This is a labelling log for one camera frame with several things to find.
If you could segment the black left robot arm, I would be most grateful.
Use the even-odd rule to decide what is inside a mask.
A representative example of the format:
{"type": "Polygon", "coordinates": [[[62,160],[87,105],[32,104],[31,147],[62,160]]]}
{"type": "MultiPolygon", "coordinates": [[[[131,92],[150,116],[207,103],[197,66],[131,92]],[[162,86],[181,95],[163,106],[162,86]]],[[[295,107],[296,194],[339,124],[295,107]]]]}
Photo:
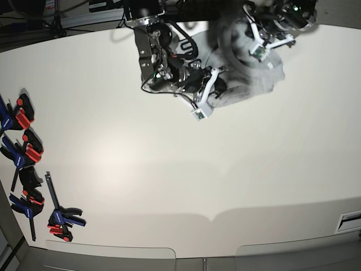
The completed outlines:
{"type": "Polygon", "coordinates": [[[243,9],[254,39],[267,49],[296,44],[294,32],[304,32],[316,21],[316,1],[245,1],[243,9]]]}

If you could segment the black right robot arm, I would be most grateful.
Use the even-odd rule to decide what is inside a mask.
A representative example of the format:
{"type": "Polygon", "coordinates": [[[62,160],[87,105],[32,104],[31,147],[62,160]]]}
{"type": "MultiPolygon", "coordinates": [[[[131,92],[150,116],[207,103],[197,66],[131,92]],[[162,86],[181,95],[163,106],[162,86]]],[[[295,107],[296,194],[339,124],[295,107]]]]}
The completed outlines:
{"type": "Polygon", "coordinates": [[[170,94],[192,107],[203,98],[219,98],[227,89],[211,66],[202,66],[199,48],[176,22],[164,19],[165,1],[124,1],[125,26],[134,32],[139,53],[141,89],[170,94]]]}

